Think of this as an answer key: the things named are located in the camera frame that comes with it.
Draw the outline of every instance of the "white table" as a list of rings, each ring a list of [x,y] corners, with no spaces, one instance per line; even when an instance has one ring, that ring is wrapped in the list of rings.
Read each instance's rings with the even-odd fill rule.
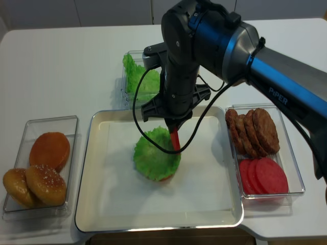
[[[249,21],[267,40],[266,46],[327,71],[327,22],[322,19]],[[95,27],[9,32],[0,45],[0,176],[13,167],[27,120],[77,115],[81,174],[91,117],[99,110],[121,107],[123,54],[162,42],[160,26]],[[201,75],[214,87],[221,81],[205,69]],[[229,89],[216,105],[266,103],[245,84]],[[306,186],[292,209],[246,212],[241,226],[261,239],[327,236],[325,183],[314,177],[311,152],[286,120],[294,154]],[[79,180],[75,185],[78,190]],[[0,185],[0,206],[6,191]],[[5,223],[1,244],[82,242],[74,214],[66,219]]]

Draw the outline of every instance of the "black cable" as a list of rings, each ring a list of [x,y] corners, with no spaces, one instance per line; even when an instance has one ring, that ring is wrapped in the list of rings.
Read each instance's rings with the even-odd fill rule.
[[[136,103],[136,97],[137,97],[137,93],[138,93],[138,90],[139,90],[139,87],[142,83],[142,80],[143,78],[145,77],[145,75],[150,71],[152,70],[152,68],[149,68],[145,71],[145,73],[143,74],[143,76],[141,77],[139,83],[138,83],[138,86],[136,88],[136,91],[135,91],[135,96],[134,96],[134,100],[133,100],[133,108],[132,108],[132,112],[133,112],[133,118],[134,118],[134,122],[136,124],[136,127],[137,129],[139,130],[139,132],[143,135],[143,137],[145,137],[150,143],[152,143],[155,147],[157,147],[159,150],[163,151],[164,153],[167,153],[167,154],[178,154],[178,153],[181,153],[182,151],[184,151],[189,145],[190,143],[192,142],[196,132],[198,131],[198,128],[200,126],[200,123],[201,121],[203,120],[204,116],[206,115],[206,113],[208,112],[208,110],[210,109],[210,107],[213,105],[213,103],[216,101],[216,99],[223,93],[225,92],[230,86],[232,86],[235,82],[237,82],[241,77],[239,78],[235,78],[232,82],[228,83],[223,89],[221,89],[214,97],[213,99],[210,101],[210,103],[208,104],[208,106],[204,109],[203,113],[201,114],[198,122],[196,123],[196,126],[194,128],[194,131],[192,133],[192,135],[190,136],[189,140],[186,142],[186,144],[181,148],[179,149],[178,151],[168,151],[164,148],[162,148],[161,146],[159,146],[156,142],[154,142],[152,139],[150,139],[143,131],[142,129],[140,128],[138,122],[137,122],[137,119],[136,119],[136,115],[135,115],[135,103]]]
[[[257,81],[256,78],[253,76],[249,76],[249,80],[252,82],[252,84],[261,92],[263,93],[269,100],[271,100],[279,109],[280,111],[291,121],[291,123],[295,126],[295,128],[298,130],[298,132],[302,135],[302,137],[305,139],[307,144],[309,145],[313,155],[315,156],[317,160],[317,164],[320,168],[320,170],[323,172],[323,167],[322,167],[322,159],[319,155],[318,149],[316,146],[313,144],[312,140],[310,137],[307,135],[307,133],[303,130],[303,128],[298,124],[298,122],[294,119],[293,115],[285,109],[283,106],[278,105],[278,101],[269,93],[265,93],[265,89],[262,87],[262,85]]]
[[[218,91],[221,90],[221,89],[223,88],[223,86],[225,85],[225,82],[223,81],[223,83],[222,83],[222,85],[220,86],[220,88],[218,88],[217,90],[215,90],[215,89],[211,88],[211,87],[209,86],[208,83],[206,83],[206,81],[202,78],[201,75],[198,74],[198,78],[200,78],[200,79],[205,83],[205,85],[208,86],[209,89],[210,89],[211,91],[213,91],[213,92],[218,92]]]

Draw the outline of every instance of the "burger patty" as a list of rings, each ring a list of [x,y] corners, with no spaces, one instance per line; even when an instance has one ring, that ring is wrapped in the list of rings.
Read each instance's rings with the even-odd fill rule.
[[[227,126],[229,128],[229,131],[230,131],[230,135],[231,135],[231,139],[234,143],[234,146],[235,148],[237,149],[237,151],[239,152],[239,154],[241,155],[245,155],[246,154],[246,151],[243,147],[243,143],[239,137],[239,134],[235,128],[235,119],[238,117],[238,114],[236,112],[236,110],[234,109],[229,109],[227,112],[226,112],[226,115],[225,115],[225,120],[226,120],[226,123],[227,123]]]
[[[253,113],[254,113],[253,110],[249,110],[243,119],[246,134],[249,141],[252,144],[253,149],[257,152],[257,154],[260,157],[266,157],[269,154],[262,148],[255,133],[255,129],[253,125]]]
[[[259,156],[258,156],[257,152],[254,150],[251,142],[249,141],[249,139],[247,137],[246,130],[244,127],[244,122],[243,122],[244,117],[245,117],[245,115],[239,115],[238,117],[235,118],[236,130],[239,134],[239,137],[241,138],[241,141],[243,143],[243,147],[244,147],[246,153],[249,154],[253,158],[258,158]]]
[[[269,113],[264,109],[257,108],[252,119],[256,136],[262,148],[269,154],[276,154],[279,151],[279,140],[276,125]]]

